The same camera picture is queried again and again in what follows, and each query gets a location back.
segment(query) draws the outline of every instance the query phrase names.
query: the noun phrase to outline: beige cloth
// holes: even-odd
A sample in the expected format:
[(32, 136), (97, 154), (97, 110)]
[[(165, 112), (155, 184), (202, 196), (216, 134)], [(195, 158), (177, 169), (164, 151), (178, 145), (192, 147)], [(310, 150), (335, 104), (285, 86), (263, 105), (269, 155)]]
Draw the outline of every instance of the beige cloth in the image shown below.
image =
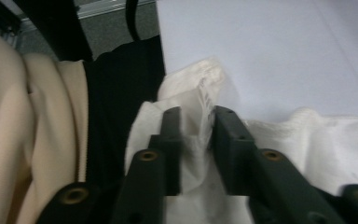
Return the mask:
[(52, 195), (85, 179), (82, 62), (21, 57), (0, 38), (0, 223), (35, 223)]

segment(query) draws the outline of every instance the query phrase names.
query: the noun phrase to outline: black fabric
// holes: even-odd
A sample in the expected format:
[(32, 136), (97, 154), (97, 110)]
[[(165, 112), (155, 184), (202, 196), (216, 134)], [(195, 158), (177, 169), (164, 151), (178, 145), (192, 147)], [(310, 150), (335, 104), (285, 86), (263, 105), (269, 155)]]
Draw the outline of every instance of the black fabric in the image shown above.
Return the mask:
[(165, 76), (159, 36), (122, 45), (84, 63), (89, 88), (87, 182), (108, 189), (124, 176), (131, 125), (156, 101)]

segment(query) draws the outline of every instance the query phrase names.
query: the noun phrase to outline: folded fabric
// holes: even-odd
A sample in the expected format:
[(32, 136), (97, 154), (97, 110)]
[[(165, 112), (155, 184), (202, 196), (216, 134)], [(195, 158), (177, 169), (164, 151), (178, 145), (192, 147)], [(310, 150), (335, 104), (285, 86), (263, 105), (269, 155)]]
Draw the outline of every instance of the folded fabric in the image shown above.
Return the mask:
[[(162, 114), (181, 106), (184, 150), (182, 194), (167, 198), (167, 223), (252, 223), (245, 197), (227, 196), (208, 150), (213, 106), (225, 75), (216, 59), (207, 59), (166, 76), (158, 102), (144, 103), (131, 128), (126, 169), (131, 157), (158, 134)], [(309, 182), (338, 194), (345, 184), (358, 184), (358, 118), (323, 117), (298, 109), (283, 123), (243, 122), (259, 148), (284, 153)]]

